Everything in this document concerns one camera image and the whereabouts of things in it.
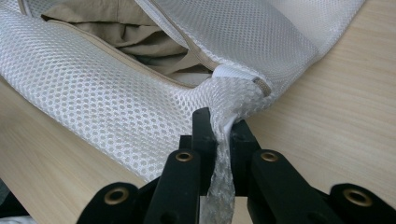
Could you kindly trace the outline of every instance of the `black clamp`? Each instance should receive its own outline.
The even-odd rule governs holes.
[[[247,197],[253,223],[396,223],[396,211],[367,189],[341,184],[327,195],[312,188],[282,154],[261,149],[243,120],[231,138],[235,196]],[[180,137],[160,177],[141,189],[127,183],[104,187],[78,223],[198,223],[216,148],[209,110],[199,109],[192,115],[192,135]]]

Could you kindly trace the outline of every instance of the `white fabric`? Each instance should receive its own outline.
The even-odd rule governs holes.
[[[0,224],[36,224],[31,217],[3,217]]]
[[[4,7],[15,12],[21,12],[18,1],[15,0],[0,0],[0,7]]]
[[[26,1],[34,2],[34,16],[54,2]],[[227,223],[233,211],[231,124],[268,107],[322,57],[362,0],[152,3],[139,0],[172,37],[188,36],[222,64],[213,78],[183,88],[121,63],[59,24],[6,9],[0,9],[0,74],[32,104],[147,181],[161,173],[179,136],[191,134],[191,113],[209,106],[219,147],[202,222]],[[173,24],[177,29],[169,29]],[[271,94],[264,97],[250,76],[264,80]]]

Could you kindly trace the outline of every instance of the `light wood surface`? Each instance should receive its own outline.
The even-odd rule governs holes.
[[[320,62],[247,122],[314,187],[366,187],[396,207],[396,2],[372,0]],[[0,81],[0,178],[38,223],[75,223],[106,184],[144,183]],[[238,200],[233,223],[250,223]]]

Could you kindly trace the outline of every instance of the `khaki cloth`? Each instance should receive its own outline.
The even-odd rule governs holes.
[[[42,18],[73,24],[164,75],[196,66],[203,70],[195,55],[170,38],[135,1],[68,0]]]

